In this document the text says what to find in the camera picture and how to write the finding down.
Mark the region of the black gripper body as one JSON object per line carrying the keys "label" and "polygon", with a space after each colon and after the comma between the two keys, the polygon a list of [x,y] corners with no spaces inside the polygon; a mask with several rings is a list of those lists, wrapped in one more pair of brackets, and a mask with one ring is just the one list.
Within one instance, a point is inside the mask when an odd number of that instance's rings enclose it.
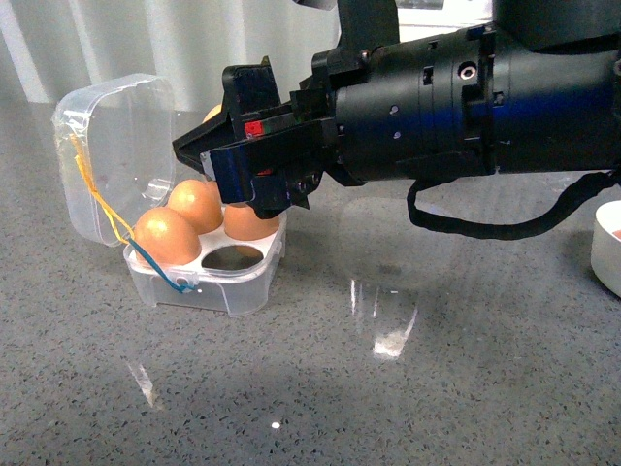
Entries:
{"label": "black gripper body", "polygon": [[292,174],[343,185],[492,174],[496,42],[491,23],[405,43],[395,24],[343,26],[313,59]]}

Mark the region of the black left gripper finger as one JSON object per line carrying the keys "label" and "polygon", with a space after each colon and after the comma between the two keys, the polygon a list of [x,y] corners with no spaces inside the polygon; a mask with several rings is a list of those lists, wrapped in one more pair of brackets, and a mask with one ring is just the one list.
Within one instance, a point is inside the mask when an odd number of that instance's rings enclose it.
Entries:
{"label": "black left gripper finger", "polygon": [[251,136],[267,135],[291,126],[291,105],[280,101],[268,56],[259,64],[227,67],[222,83],[227,142],[246,139],[247,123]]}

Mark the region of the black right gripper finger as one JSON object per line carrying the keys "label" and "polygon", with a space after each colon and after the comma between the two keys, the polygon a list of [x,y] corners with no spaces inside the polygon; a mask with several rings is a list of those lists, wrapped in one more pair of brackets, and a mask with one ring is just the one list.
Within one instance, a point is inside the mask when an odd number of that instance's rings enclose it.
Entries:
{"label": "black right gripper finger", "polygon": [[283,114],[235,121],[221,111],[173,142],[177,160],[217,182],[225,204],[247,204],[260,218],[309,206],[335,163],[335,123]]}

